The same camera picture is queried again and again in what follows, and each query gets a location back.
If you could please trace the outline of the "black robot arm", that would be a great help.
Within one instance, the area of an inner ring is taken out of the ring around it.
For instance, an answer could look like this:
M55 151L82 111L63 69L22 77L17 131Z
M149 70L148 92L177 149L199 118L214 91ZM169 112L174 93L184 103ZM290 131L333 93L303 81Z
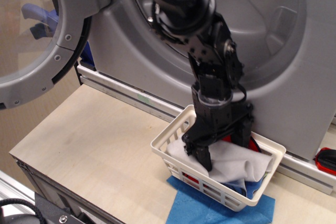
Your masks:
M242 147L250 142L253 106L233 101L235 90L245 92L236 44L215 0L153 0L151 16L159 38L187 52L196 121L182 140L187 155L211 170L210 145L227 136Z

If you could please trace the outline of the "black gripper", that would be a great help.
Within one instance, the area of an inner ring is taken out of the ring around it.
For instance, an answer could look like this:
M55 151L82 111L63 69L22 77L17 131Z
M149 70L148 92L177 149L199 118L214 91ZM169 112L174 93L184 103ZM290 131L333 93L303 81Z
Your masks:
M246 101L206 104L198 85L192 86L196 122L182 136L185 151L207 170L212 170L209 146L231 136L231 141L248 148L253 122L253 105Z

